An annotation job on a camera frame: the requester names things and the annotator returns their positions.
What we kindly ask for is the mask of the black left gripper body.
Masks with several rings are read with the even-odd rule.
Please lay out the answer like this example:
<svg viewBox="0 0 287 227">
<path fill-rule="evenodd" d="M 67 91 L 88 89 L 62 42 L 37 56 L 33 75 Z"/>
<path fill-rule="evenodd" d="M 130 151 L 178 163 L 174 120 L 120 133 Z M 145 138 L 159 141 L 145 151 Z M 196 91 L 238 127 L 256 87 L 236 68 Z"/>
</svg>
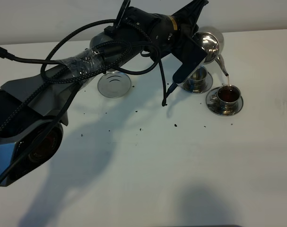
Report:
<svg viewBox="0 0 287 227">
<path fill-rule="evenodd" d="M 162 54 L 188 54 L 195 48 L 193 36 L 199 28 L 197 21 L 207 4 L 207 0 L 193 0 L 172 15 L 157 15 L 155 44 Z"/>
</svg>

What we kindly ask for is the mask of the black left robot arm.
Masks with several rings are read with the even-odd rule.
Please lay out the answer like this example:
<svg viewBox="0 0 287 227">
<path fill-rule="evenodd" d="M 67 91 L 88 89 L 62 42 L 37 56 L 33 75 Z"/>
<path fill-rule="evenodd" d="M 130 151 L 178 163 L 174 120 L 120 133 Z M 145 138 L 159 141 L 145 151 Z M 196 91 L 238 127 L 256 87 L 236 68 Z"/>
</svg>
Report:
<svg viewBox="0 0 287 227">
<path fill-rule="evenodd" d="M 0 47 L 0 58 L 41 65 L 33 77 L 0 87 L 0 186 L 6 187 L 48 161 L 58 150 L 67 111 L 95 76 L 143 75 L 172 54 L 181 66 L 163 98 L 206 59 L 195 38 L 206 0 L 193 0 L 172 15 L 152 14 L 125 0 L 117 18 L 87 24 L 62 39 L 46 59 L 19 58 Z"/>
</svg>

